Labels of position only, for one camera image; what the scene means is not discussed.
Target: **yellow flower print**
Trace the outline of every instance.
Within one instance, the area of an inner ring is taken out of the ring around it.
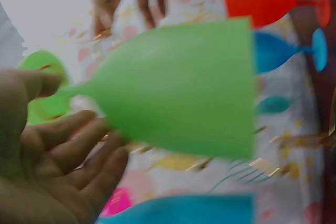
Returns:
[[[213,15],[211,12],[205,12],[205,8],[202,7],[198,13],[195,15],[194,13],[183,13],[183,15],[188,19],[186,21],[181,22],[180,24],[188,24],[188,23],[197,23],[202,21],[210,21],[215,20],[218,16]]]
[[[118,17],[121,18],[122,21],[128,22],[132,18],[134,10],[134,6],[128,4],[125,9],[121,10],[121,12],[118,14]]]

